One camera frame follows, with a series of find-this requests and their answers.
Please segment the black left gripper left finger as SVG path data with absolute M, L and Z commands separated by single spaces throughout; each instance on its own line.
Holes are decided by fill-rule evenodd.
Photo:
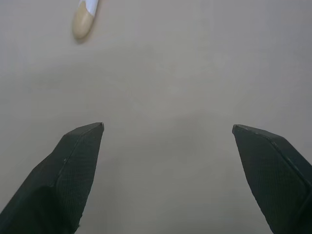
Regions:
M 66 133 L 0 214 L 2 234 L 73 234 L 93 185 L 104 124 Z

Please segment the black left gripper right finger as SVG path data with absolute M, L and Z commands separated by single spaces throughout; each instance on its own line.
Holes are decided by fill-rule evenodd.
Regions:
M 312 166 L 283 137 L 235 124 L 247 183 L 274 234 L 312 232 Z

